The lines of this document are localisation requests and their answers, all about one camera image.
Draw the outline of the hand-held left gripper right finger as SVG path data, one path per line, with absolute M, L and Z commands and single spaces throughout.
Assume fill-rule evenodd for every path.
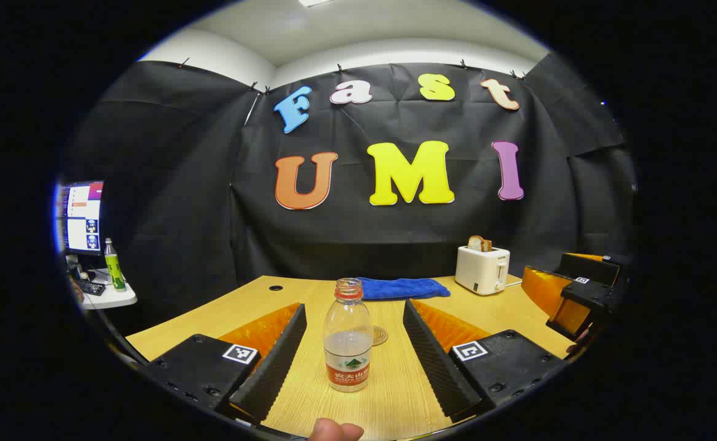
M 516 330 L 487 333 L 422 301 L 406 301 L 403 325 L 453 422 L 503 407 L 567 366 Z

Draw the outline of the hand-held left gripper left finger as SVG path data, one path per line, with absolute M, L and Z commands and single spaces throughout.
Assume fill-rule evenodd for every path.
M 199 407 L 260 423 L 268 416 L 307 330 L 292 303 L 219 339 L 196 333 L 145 365 L 145 375 Z

